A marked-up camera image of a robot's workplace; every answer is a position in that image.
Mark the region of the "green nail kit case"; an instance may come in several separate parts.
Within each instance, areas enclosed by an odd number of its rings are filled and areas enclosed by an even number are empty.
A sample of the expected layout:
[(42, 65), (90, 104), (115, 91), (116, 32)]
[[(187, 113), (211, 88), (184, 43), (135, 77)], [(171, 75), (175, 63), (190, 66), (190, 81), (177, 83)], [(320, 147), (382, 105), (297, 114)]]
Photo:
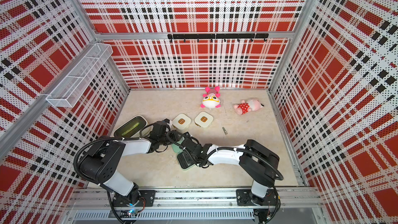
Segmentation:
[(183, 151), (179, 146), (173, 144), (172, 149), (174, 152), (177, 153), (176, 155), (177, 161), (183, 170), (187, 170), (195, 165), (195, 162), (191, 159), (191, 157), (185, 151)]

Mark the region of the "cream nail kit case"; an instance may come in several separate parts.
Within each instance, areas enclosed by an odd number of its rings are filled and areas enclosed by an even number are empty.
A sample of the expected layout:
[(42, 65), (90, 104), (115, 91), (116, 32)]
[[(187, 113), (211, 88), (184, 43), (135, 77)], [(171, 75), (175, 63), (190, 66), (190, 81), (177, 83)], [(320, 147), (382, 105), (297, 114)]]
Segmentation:
[(214, 117), (207, 112), (200, 112), (194, 119), (194, 123), (200, 128), (208, 128), (214, 121)]
[(172, 120), (173, 127), (181, 133), (187, 132), (190, 124), (191, 118), (185, 114), (179, 114), (176, 118)]

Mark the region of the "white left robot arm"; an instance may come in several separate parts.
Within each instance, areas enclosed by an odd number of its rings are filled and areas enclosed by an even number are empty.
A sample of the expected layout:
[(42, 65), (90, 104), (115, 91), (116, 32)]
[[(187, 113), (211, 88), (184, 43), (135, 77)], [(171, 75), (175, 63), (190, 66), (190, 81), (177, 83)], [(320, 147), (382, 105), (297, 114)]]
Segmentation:
[(82, 179), (114, 193), (118, 204), (136, 205), (145, 197), (136, 183), (117, 171), (118, 164), (122, 157), (152, 153), (160, 146), (168, 146), (166, 134), (171, 131), (171, 125), (168, 119), (149, 124), (145, 126), (145, 129), (152, 127), (149, 135), (140, 134), (138, 138), (102, 136), (77, 151), (73, 160), (75, 172)]

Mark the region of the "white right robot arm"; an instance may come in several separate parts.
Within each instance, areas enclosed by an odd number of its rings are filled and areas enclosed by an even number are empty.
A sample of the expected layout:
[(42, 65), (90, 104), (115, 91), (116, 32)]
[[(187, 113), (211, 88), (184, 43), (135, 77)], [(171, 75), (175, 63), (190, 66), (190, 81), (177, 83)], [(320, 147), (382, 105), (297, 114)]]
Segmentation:
[(192, 166), (207, 168), (217, 164), (240, 166), (253, 182), (249, 193), (237, 197), (238, 205), (263, 206), (279, 202), (274, 187), (277, 180), (284, 179), (278, 170), (280, 158), (260, 143), (248, 140), (239, 146), (200, 145), (185, 138), (177, 146), (181, 149), (177, 161), (184, 170)]

